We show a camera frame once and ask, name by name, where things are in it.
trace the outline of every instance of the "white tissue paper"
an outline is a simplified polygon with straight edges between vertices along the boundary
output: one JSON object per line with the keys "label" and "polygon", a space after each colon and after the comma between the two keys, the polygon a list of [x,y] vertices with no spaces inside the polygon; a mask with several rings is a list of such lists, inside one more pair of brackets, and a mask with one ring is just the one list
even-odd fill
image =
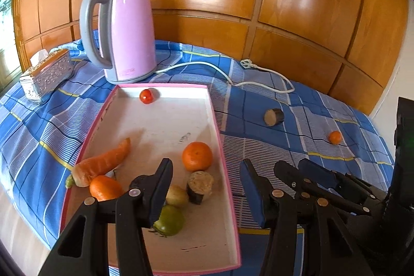
{"label": "white tissue paper", "polygon": [[42,49],[38,52],[36,52],[31,58],[30,62],[32,63],[32,66],[36,66],[39,62],[42,62],[46,57],[48,56],[48,52],[46,49]]}

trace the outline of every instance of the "pink kettle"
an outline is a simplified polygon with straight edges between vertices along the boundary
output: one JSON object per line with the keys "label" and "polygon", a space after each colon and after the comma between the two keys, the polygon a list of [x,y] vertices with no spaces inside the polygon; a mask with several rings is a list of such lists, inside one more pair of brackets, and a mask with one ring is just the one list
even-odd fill
{"label": "pink kettle", "polygon": [[[100,4],[100,51],[92,32],[95,4]],[[79,27],[89,60],[105,70],[110,83],[131,84],[154,73],[157,63],[150,0],[83,0]]]}

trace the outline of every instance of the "bed sheet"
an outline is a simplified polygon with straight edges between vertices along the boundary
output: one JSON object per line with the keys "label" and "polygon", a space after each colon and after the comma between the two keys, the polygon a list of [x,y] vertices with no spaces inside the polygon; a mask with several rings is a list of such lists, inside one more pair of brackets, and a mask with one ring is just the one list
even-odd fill
{"label": "bed sheet", "polygon": [[[20,84],[0,99],[0,181],[15,208],[40,240],[51,248],[58,237],[65,179],[76,163],[94,118],[113,89],[102,69],[87,60],[81,40],[65,44],[75,58],[75,73],[43,105],[27,100]],[[187,44],[156,41],[158,69],[205,61],[216,65],[233,82],[255,81],[281,90],[286,84],[275,74],[243,69],[216,51]],[[239,180],[239,162],[250,158],[260,175],[274,187],[292,193],[271,174],[277,160],[297,165],[309,158],[325,168],[352,173],[386,190],[393,159],[386,144],[363,113],[293,82],[295,91],[277,94],[257,86],[234,87],[213,68],[190,65],[153,75],[145,82],[207,85],[221,132],[226,164],[241,233],[255,233]],[[268,109],[282,109],[284,123],[269,127]],[[343,141],[327,141],[332,130]]]}

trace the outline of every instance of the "wooden headboard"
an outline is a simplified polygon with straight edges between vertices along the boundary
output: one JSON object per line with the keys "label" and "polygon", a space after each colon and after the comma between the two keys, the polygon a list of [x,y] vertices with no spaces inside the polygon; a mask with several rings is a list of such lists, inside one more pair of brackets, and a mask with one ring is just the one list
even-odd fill
{"label": "wooden headboard", "polygon": [[[13,0],[24,68],[39,49],[80,38],[81,1]],[[157,39],[250,58],[364,113],[391,76],[408,14],[408,0],[151,2]]]}

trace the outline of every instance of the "carrot tip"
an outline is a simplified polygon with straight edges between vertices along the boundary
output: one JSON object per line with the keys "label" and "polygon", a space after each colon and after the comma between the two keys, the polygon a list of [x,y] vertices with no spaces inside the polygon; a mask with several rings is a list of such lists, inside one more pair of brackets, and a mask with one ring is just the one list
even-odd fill
{"label": "carrot tip", "polygon": [[67,189],[71,188],[75,184],[75,180],[73,179],[72,175],[68,175],[68,178],[66,178],[65,181],[65,187]]}

